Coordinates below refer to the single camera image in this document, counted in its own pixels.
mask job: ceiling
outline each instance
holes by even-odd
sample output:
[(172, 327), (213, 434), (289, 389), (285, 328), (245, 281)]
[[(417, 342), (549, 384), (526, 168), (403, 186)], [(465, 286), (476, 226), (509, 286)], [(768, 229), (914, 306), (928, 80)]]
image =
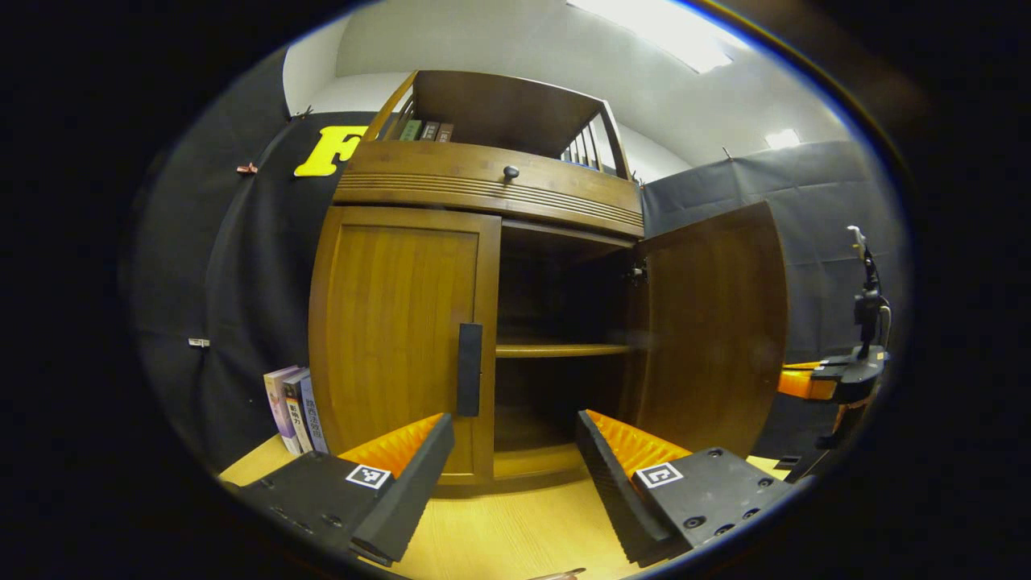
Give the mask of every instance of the ceiling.
[(351, 15), (336, 76), (437, 68), (533, 78), (606, 99), (616, 118), (691, 166), (847, 139), (826, 101), (772, 57), (723, 42), (733, 63), (699, 74), (629, 30), (565, 0), (385, 0)]

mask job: black door handle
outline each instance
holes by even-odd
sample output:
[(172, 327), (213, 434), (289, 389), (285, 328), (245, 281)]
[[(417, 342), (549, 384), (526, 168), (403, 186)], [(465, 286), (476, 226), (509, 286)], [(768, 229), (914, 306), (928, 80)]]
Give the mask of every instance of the black door handle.
[(460, 417), (479, 415), (479, 361), (484, 326), (462, 323), (458, 329), (458, 409)]

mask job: cabinet drawer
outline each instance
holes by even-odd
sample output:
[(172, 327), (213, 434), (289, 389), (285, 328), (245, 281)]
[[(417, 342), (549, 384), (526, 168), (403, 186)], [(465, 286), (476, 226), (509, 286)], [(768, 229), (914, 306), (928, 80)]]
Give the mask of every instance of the cabinet drawer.
[[(520, 174), (506, 180), (509, 165)], [(466, 143), (362, 142), (333, 201), (481, 208), (636, 237), (644, 233), (632, 181), (555, 159)]]

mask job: ceiling light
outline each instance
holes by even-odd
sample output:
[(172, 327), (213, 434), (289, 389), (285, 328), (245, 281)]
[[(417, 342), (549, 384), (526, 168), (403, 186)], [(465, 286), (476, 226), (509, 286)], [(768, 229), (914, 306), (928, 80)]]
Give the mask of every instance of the ceiling light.
[(566, 3), (629, 29), (698, 73), (733, 62), (723, 45), (746, 48), (730, 32), (669, 0), (567, 0)]
[(802, 141), (798, 138), (798, 133), (794, 129), (785, 129), (779, 133), (772, 133), (766, 135), (766, 142), (769, 143), (770, 148), (780, 148), (786, 146), (795, 146)]

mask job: cabinet hinge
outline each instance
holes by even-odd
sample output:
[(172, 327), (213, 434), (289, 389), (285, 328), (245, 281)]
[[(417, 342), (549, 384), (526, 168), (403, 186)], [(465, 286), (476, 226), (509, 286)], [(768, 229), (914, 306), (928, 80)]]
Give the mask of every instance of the cabinet hinge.
[(630, 282), (634, 285), (647, 281), (647, 258), (642, 258), (640, 261), (634, 261), (630, 264), (630, 271), (624, 277), (630, 279)]

